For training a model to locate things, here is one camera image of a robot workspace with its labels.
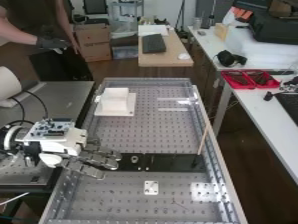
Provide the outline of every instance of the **black glove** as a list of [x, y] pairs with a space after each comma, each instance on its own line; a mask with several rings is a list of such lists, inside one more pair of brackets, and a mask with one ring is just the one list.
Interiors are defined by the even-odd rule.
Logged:
[[54, 49], [54, 48], [68, 48], [71, 46], [71, 44], [58, 38], [45, 39], [42, 37], [37, 37], [36, 46], [42, 49]]

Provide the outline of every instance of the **person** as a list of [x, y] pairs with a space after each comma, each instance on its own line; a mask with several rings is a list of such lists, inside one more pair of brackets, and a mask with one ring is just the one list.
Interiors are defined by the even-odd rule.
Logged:
[[42, 81], [91, 80], [70, 30], [65, 6], [69, 5], [64, 0], [0, 0], [0, 37], [38, 49], [60, 49], [61, 55], [50, 53], [56, 54], [54, 57], [62, 61], [58, 64], [64, 67], [64, 76], [58, 76], [58, 80], [42, 80], [40, 77]]

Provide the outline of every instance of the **perforated metal table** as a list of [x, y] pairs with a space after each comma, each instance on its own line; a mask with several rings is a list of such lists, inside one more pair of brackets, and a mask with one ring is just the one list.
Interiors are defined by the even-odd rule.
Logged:
[[[189, 79], [109, 78], [95, 95], [110, 87], [137, 93], [134, 116], [95, 117], [93, 103], [89, 135], [123, 155], [195, 156], [209, 120]], [[135, 172], [106, 171], [98, 181], [64, 171], [40, 224], [247, 223], [211, 130], [201, 157], [198, 172], [158, 172], [146, 164]], [[145, 195], [147, 180], [158, 181], [158, 195]]]

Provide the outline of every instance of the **mouse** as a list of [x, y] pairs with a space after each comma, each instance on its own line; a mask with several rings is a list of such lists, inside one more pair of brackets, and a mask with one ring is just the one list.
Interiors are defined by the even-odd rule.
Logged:
[[199, 36], [206, 36], [206, 33], [203, 31], [198, 30], [198, 35]]
[[187, 60], [187, 59], [190, 59], [190, 55], [187, 53], [182, 53], [182, 54], [179, 54], [178, 59]]

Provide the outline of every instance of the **computer monitor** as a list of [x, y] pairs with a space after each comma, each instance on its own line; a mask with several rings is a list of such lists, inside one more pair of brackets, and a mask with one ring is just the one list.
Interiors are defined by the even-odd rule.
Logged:
[[85, 14], [107, 14], [105, 0], [83, 0]]

